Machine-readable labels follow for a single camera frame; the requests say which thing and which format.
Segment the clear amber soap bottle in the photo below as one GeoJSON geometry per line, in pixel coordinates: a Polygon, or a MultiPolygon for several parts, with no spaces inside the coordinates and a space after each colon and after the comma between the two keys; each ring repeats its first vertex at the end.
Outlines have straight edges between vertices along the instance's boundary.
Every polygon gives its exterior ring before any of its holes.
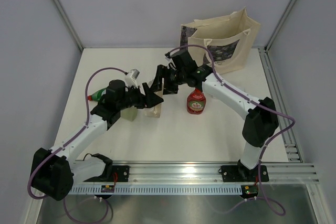
{"type": "MultiPolygon", "coordinates": [[[[163,86],[159,91],[155,92],[155,94],[158,95],[160,98],[163,98],[163,86]]],[[[160,103],[152,108],[145,109],[144,115],[150,118],[159,118],[161,116],[161,109],[162,104],[160,103]]]]}

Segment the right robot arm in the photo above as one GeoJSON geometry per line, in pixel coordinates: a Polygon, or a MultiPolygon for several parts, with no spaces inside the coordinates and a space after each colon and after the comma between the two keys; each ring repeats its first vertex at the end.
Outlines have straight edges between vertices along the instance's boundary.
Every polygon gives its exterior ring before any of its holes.
{"type": "Polygon", "coordinates": [[[176,94],[180,85],[187,84],[214,96],[240,115],[244,120],[242,136],[246,144],[237,163],[238,176],[244,181],[253,179],[258,173],[262,147],[279,126],[274,101],[269,97],[262,100],[251,97],[225,81],[212,67],[198,66],[186,50],[176,52],[171,59],[173,63],[169,67],[157,67],[151,91],[176,94]]]}

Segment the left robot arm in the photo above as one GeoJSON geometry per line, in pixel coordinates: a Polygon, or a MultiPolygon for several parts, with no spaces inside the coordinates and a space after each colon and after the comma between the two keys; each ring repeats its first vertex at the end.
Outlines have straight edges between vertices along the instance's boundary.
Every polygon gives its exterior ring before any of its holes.
{"type": "Polygon", "coordinates": [[[121,111],[130,107],[149,109],[163,102],[157,92],[162,81],[152,85],[143,83],[142,88],[127,87],[122,80],[112,80],[98,104],[90,111],[83,127],[59,146],[46,150],[40,148],[33,157],[28,181],[29,195],[35,188],[56,201],[64,199],[73,184],[78,182],[110,182],[114,179],[113,161],[102,155],[77,162],[77,157],[96,138],[104,134],[121,117],[121,111]]]}

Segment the green bottle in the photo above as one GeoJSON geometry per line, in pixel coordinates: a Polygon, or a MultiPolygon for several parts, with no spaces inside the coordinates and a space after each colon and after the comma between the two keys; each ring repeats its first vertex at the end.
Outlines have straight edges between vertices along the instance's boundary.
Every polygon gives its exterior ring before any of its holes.
{"type": "Polygon", "coordinates": [[[101,99],[101,97],[106,93],[106,88],[100,89],[98,91],[96,91],[95,93],[87,96],[87,100],[88,101],[96,101],[99,102],[99,100],[101,99]]]}

